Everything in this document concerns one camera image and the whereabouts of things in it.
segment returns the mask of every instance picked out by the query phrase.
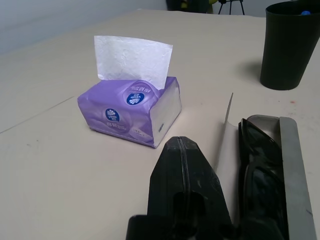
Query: yellow object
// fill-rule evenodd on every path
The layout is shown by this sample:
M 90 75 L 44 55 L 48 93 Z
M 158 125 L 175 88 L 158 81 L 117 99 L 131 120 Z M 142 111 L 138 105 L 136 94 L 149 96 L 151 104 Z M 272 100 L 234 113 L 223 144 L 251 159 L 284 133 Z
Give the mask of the yellow object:
M 186 2 L 181 3 L 181 8 L 182 9 L 188 8 L 188 4 Z

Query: white tissue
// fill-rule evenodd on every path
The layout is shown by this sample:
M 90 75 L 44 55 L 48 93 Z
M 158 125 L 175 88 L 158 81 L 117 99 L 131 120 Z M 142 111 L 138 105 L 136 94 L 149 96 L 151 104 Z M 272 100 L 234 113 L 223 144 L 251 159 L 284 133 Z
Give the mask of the white tissue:
M 94 36 L 101 80 L 145 80 L 164 89 L 172 45 L 121 36 Z

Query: purple tissue pack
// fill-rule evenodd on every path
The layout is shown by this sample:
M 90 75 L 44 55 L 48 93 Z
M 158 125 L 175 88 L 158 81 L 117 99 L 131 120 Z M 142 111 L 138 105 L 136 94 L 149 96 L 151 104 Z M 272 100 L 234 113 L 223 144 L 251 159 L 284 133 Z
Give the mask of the purple tissue pack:
M 101 81 L 78 97 L 92 130 L 156 148 L 181 112 L 176 77 L 167 76 L 173 46 L 95 36 Z
M 92 130 L 156 148 L 181 112 L 176 77 L 157 90 L 144 80 L 102 80 L 78 97 Z

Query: blue logo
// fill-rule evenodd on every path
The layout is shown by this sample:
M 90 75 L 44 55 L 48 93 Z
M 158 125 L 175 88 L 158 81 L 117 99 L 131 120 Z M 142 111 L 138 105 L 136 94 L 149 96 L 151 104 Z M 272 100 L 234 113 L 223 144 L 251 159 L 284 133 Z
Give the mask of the blue logo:
M 107 110 L 105 110 L 105 116 L 110 121 L 120 121 L 119 114 L 112 108 L 108 108 Z
M 142 102 L 142 100 L 145 98 L 145 95 L 143 93 L 131 93 L 127 99 L 126 99 L 126 103 L 129 105 L 136 105 L 140 102 Z

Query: tripod leg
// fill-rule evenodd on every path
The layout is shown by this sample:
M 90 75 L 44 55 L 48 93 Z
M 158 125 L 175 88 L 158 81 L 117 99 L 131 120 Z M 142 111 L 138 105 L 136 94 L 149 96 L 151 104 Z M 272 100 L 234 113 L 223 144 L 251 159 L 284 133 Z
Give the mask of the tripod leg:
M 245 15 L 244 5 L 242 4 L 242 1 L 240 1 L 240 4 L 241 4 L 241 8 L 242 8 L 242 13 L 243 13 L 243 15 Z
M 232 8 L 232 0 L 230 0 L 230 11 L 229 11 L 229 15 L 231 15 L 231 8 Z
M 220 14 L 220 12 L 221 12 L 221 9 L 222 9 L 222 6 L 223 6 L 223 4 L 221 3 L 221 7 L 220 7 L 220 10 L 219 10 L 219 13 L 218 13 L 218 14 Z

